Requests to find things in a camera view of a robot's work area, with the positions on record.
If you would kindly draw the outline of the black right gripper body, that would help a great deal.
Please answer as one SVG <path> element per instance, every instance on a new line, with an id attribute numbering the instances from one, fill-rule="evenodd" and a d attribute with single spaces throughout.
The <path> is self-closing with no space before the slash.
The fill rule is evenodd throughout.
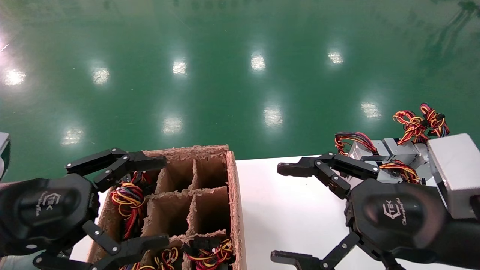
<path id="1" fill-rule="evenodd" d="M 349 224 L 376 260 L 479 268 L 479 222 L 454 219 L 437 191 L 411 183 L 366 180 L 349 192 Z"/>

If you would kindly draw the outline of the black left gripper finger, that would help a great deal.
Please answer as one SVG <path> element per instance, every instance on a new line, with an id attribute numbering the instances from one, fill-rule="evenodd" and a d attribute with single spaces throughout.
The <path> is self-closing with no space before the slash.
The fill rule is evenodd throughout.
<path id="1" fill-rule="evenodd" d="M 167 165 L 165 156 L 149 157 L 142 151 L 125 152 L 118 148 L 108 149 L 66 165 L 67 173 L 87 176 L 99 171 L 92 180 L 97 192 L 105 192 L 120 182 L 127 174 L 135 171 L 161 170 Z"/>
<path id="2" fill-rule="evenodd" d="M 106 256 L 95 263 L 88 263 L 43 252 L 33 260 L 33 265 L 40 270 L 117 270 L 121 266 L 138 263 L 147 250 L 167 247 L 170 243 L 168 234 L 130 238 L 117 243 L 91 220 L 82 226 L 82 230 L 106 251 Z"/>

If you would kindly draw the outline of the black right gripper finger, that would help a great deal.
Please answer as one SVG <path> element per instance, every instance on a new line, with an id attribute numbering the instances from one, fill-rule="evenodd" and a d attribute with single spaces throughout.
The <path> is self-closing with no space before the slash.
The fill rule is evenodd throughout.
<path id="1" fill-rule="evenodd" d="M 353 187 L 340 173 L 362 181 L 376 180 L 380 169 L 361 160 L 328 152 L 318 157 L 301 157 L 297 163 L 279 163 L 277 172 L 282 176 L 315 177 L 339 199 L 347 200 Z"/>
<path id="2" fill-rule="evenodd" d="M 319 259 L 305 253 L 286 252 L 274 250 L 271 252 L 272 262 L 289 264 L 298 270 L 334 270 L 335 267 L 350 253 L 356 245 L 368 253 L 372 258 L 382 261 L 386 270 L 402 270 L 403 267 L 397 263 L 394 257 L 394 249 L 407 246 L 407 234 L 400 232 L 388 232 L 388 240 L 396 240 L 391 249 L 381 246 L 379 239 L 368 238 L 358 232 L 350 232 L 330 253 L 323 259 Z"/>

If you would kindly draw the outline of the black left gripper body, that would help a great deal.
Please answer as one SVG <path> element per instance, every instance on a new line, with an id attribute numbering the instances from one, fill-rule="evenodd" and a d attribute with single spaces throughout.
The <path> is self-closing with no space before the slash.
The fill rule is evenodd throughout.
<path id="1" fill-rule="evenodd" d="M 2 183 L 1 255 L 72 248 L 86 236 L 83 225 L 95 220 L 98 208 L 98 192 L 77 174 Z"/>

